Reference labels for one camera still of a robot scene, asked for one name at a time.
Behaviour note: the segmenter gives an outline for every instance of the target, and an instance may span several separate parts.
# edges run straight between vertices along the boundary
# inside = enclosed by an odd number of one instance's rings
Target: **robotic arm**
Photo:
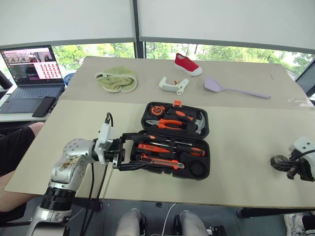
[[[64,146],[62,157],[53,167],[48,188],[41,205],[36,209],[27,236],[69,235],[70,229],[64,224],[71,216],[72,202],[90,163],[99,161],[107,165],[113,162],[112,167],[120,171],[137,170],[150,164],[145,161],[122,163],[125,160],[125,140],[136,140],[143,138],[143,135],[126,133],[114,139],[113,129],[112,115],[107,113],[98,139],[73,139]]]
[[[315,181],[315,144],[305,137],[299,138],[289,148],[291,157],[276,155],[270,159],[270,164],[278,171],[286,172],[289,179],[296,174],[301,180]]]

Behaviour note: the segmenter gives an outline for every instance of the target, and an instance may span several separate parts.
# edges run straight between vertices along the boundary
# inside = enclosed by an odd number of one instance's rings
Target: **touchpad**
[[[42,99],[19,99],[14,101],[7,113],[33,113]]]

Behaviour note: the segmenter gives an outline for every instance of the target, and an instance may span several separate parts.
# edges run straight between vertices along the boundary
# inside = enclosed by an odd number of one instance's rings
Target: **red shoe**
[[[184,57],[179,53],[176,54],[174,66],[185,71],[191,76],[197,76],[202,73],[202,69],[199,65],[190,60],[188,57]]]

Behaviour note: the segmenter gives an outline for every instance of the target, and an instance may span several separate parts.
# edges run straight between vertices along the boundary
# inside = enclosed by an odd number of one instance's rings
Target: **green towel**
[[[136,75],[123,65],[96,73],[95,78],[108,92],[131,92],[137,87]]]

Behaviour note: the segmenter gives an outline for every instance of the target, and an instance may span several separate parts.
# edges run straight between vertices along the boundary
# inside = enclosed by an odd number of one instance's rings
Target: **shoe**
[[[184,57],[179,53],[176,54],[174,66],[180,70],[185,71],[191,76],[197,76],[202,73],[202,69],[199,65],[190,60],[188,57]]]
[[[286,214],[284,223],[286,226],[286,236],[305,236],[305,229],[302,221],[303,214]]]

